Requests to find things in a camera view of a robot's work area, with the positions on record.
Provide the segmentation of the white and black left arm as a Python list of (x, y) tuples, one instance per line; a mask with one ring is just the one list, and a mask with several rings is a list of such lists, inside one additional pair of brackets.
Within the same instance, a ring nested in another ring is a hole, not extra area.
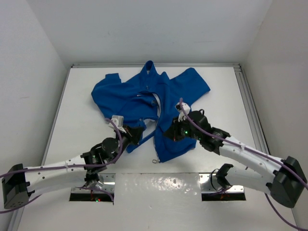
[(63, 188), (93, 187), (100, 180), (100, 172), (114, 164), (129, 145), (139, 143), (143, 131), (143, 127), (116, 128), (115, 137), (68, 160), (39, 167), (12, 166), (0, 177), (5, 211), (14, 211), (42, 194)]

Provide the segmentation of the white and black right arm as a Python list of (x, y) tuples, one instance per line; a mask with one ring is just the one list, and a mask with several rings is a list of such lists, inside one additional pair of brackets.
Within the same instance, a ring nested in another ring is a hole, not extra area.
[(167, 138), (173, 141), (194, 139), (205, 150), (247, 167), (243, 170), (224, 164), (215, 174), (221, 188), (242, 185), (269, 194), (287, 208), (295, 207), (308, 182), (297, 159), (274, 157), (243, 144), (226, 131), (211, 126), (202, 109), (191, 111), (185, 104), (177, 104), (176, 109), (179, 115), (164, 133)]

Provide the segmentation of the blue zip-up jacket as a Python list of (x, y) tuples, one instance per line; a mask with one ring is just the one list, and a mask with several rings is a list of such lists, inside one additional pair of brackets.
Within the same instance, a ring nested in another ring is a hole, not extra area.
[(130, 127), (147, 128), (149, 122), (155, 122), (155, 130), (142, 136), (139, 144), (129, 145), (127, 152), (133, 152), (153, 138), (158, 160), (166, 162), (196, 147), (196, 140), (173, 141), (163, 135), (173, 118), (179, 115), (176, 104), (183, 99), (192, 105), (208, 92), (210, 87), (194, 68), (169, 78), (166, 72), (157, 73), (154, 63), (147, 61), (142, 70), (126, 82), (122, 82), (117, 73), (107, 74), (94, 86), (91, 96), (106, 118), (123, 116), (124, 124)]

